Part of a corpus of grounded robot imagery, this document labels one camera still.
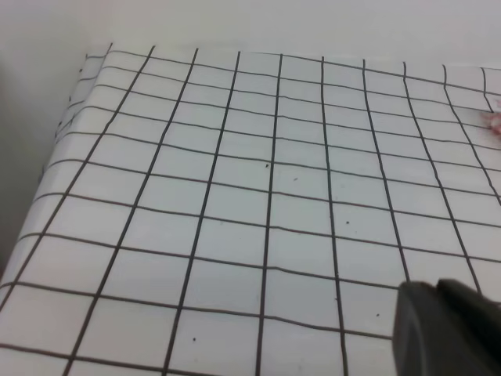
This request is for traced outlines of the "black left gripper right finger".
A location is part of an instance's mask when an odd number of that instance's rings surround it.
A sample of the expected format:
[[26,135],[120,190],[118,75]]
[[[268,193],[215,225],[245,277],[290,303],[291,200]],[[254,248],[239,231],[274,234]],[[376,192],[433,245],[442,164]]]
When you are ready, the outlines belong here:
[[500,308],[457,280],[439,280],[437,293],[460,323],[471,357],[500,375]]

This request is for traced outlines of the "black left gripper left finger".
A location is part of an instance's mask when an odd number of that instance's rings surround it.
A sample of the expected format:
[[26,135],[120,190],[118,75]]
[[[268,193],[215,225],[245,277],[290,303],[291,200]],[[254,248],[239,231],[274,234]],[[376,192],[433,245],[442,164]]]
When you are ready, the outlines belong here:
[[432,286],[398,289],[392,338],[398,375],[480,375],[481,364]]

